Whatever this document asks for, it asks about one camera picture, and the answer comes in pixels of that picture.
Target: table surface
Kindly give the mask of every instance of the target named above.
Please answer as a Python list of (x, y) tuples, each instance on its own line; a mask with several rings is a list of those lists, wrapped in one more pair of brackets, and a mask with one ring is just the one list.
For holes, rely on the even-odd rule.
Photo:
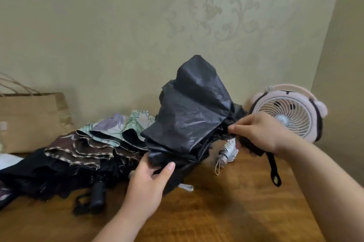
[[(219, 176), (214, 174), (214, 157), (215, 150), (186, 178), (194, 192), (177, 188), (162, 199), (136, 241), (324, 242), (284, 161), (277, 161), (282, 179), (277, 188), (265, 157), (239, 153)], [(107, 207), (101, 214), (78, 217), (71, 211), (82, 190), (48, 202), (19, 197), (0, 212), (0, 240), (89, 242), (120, 208), (125, 187), (121, 183), (107, 191)]]

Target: patterned wallpaper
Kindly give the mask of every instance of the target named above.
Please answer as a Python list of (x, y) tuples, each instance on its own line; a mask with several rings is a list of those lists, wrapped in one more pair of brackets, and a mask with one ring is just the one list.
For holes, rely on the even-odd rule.
[(62, 90), (75, 122), (158, 111), (194, 54), (235, 102), (265, 86), (310, 88), (335, 0), (0, 0), (0, 69)]

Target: white strap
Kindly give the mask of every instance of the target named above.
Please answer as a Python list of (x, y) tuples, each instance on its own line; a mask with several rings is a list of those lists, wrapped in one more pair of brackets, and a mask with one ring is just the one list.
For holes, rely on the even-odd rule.
[(178, 185), (178, 187), (179, 187), (180, 189), (184, 189), (184, 190), (186, 190), (186, 191), (188, 191), (188, 192), (192, 192), (192, 191), (193, 191), (193, 186), (192, 186), (192, 185), (185, 185), (184, 183), (180, 183), (180, 184)]

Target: right hand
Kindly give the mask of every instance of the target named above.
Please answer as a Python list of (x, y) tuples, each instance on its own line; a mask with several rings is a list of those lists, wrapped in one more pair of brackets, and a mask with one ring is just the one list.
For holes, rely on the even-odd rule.
[[(305, 140), (284, 127), (274, 117), (266, 112), (258, 112), (243, 117), (228, 127), (229, 133), (248, 138), (255, 146), (277, 157), (284, 158), (287, 151), (297, 148), (297, 144)], [(236, 140), (236, 148), (242, 148)]]

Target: brown paper bag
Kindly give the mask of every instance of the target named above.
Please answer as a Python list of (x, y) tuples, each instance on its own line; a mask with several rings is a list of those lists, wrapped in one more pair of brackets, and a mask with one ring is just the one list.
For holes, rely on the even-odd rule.
[(12, 78), (0, 80), (19, 85), (28, 92), (18, 93), (0, 83), (15, 92), (0, 93), (2, 153), (33, 152), (75, 129), (63, 93), (39, 93)]

